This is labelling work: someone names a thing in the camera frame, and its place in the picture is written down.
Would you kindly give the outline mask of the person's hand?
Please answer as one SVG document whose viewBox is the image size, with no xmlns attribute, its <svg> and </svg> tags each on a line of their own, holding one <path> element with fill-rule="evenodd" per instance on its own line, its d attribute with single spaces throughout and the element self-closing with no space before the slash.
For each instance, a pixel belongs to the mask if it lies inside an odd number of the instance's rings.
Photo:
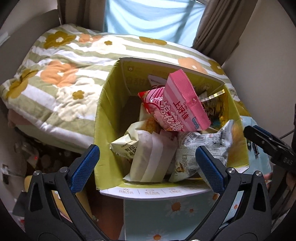
<svg viewBox="0 0 296 241">
<path fill-rule="evenodd" d="M 265 184 L 268 186 L 272 182 L 273 173 L 270 172 L 268 174 L 264 174 L 263 177 L 264 177 Z"/>
</svg>

